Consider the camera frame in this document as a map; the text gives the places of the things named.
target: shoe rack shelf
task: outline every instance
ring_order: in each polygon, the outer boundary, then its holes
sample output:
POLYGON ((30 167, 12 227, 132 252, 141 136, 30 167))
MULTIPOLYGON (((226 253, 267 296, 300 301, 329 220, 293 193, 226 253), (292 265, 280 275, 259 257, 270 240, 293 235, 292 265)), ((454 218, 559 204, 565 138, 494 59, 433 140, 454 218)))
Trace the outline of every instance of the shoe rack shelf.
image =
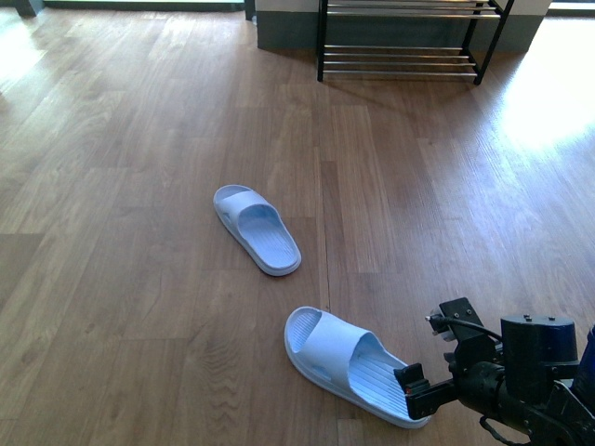
POLYGON ((326 74, 458 76, 479 85, 513 3, 509 0, 501 7, 495 0, 320 0, 318 80, 322 82, 326 74), (462 44, 455 47, 329 45, 327 32, 333 26, 329 18, 333 17, 458 20, 467 31, 462 44), (469 49, 480 20, 497 22, 481 63, 469 49))

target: slide sandal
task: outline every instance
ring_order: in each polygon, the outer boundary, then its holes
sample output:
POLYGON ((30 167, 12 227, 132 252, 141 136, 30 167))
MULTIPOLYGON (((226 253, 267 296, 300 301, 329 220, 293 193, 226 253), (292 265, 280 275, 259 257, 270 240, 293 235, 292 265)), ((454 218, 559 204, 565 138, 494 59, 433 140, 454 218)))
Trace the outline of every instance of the slide sandal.
POLYGON ((284 276, 301 263, 301 253, 277 210, 246 186, 223 186, 213 205, 225 228, 271 276, 284 276))
POLYGON ((312 307, 296 309, 285 325, 285 349, 296 368, 314 384, 399 427, 412 420, 394 369, 406 364, 392 356, 372 332, 312 307))

